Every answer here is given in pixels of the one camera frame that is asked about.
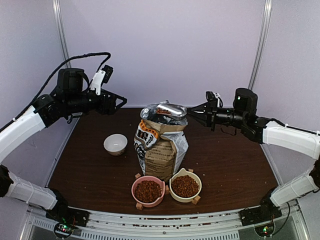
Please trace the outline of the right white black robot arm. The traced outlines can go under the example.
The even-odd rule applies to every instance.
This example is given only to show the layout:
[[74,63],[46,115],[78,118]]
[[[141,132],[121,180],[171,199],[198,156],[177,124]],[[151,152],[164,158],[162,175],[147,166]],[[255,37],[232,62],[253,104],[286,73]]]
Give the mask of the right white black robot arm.
[[206,92],[206,102],[187,108],[187,114],[203,126],[231,126],[250,141],[274,145],[304,154],[315,160],[313,167],[291,181],[269,191],[256,210],[259,220],[268,220],[279,207],[320,189],[320,133],[282,123],[275,118],[257,116],[258,96],[250,89],[237,88],[232,108],[222,107],[220,97]]

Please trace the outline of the silver metal scoop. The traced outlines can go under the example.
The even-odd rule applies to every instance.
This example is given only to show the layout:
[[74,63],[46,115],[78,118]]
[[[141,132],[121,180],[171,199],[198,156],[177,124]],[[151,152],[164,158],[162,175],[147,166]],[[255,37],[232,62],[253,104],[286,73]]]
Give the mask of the silver metal scoop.
[[170,118],[180,120],[184,118],[187,115],[187,108],[181,105],[165,102],[165,103],[159,103],[156,108],[162,108],[162,109],[167,109],[172,112],[172,115],[165,115],[169,116]]

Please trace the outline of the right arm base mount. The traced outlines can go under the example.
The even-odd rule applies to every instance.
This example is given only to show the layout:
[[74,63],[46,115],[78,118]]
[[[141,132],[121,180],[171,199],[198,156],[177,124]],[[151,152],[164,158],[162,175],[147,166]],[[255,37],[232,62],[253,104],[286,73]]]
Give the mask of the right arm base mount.
[[282,216],[280,208],[275,206],[271,201],[271,192],[268,192],[259,204],[258,207],[244,208],[239,212],[243,226],[272,221],[274,218]]

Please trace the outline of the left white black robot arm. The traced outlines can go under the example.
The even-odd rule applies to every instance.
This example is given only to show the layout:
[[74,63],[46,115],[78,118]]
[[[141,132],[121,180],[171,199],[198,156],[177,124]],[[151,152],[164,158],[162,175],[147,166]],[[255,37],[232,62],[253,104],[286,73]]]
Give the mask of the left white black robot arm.
[[[60,69],[54,90],[36,97],[20,117],[1,131],[0,159],[3,161],[31,136],[61,118],[71,121],[74,114],[87,114],[90,111],[113,115],[127,103],[125,97],[102,89],[113,71],[111,66],[105,65],[89,80],[83,69]],[[72,218],[71,209],[58,191],[22,179],[4,165],[0,166],[0,195],[50,210],[61,222]]]

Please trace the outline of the brown pet food bag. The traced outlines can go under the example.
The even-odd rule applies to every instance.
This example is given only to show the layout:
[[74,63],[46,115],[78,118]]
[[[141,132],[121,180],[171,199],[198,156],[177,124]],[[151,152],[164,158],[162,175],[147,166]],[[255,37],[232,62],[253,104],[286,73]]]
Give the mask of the brown pet food bag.
[[157,114],[156,106],[161,103],[171,102],[149,104],[141,110],[133,146],[143,175],[168,182],[178,172],[189,148],[184,133],[188,120],[187,115],[173,119]]

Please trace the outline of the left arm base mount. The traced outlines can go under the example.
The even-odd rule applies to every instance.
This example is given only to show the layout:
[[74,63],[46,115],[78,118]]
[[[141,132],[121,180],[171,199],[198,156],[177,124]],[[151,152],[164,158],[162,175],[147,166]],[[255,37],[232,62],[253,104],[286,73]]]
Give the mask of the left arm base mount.
[[55,220],[61,224],[71,226],[86,227],[90,213],[86,210],[80,210],[69,207],[68,201],[63,195],[54,188],[50,188],[55,194],[57,200],[53,209],[45,209],[46,217]]

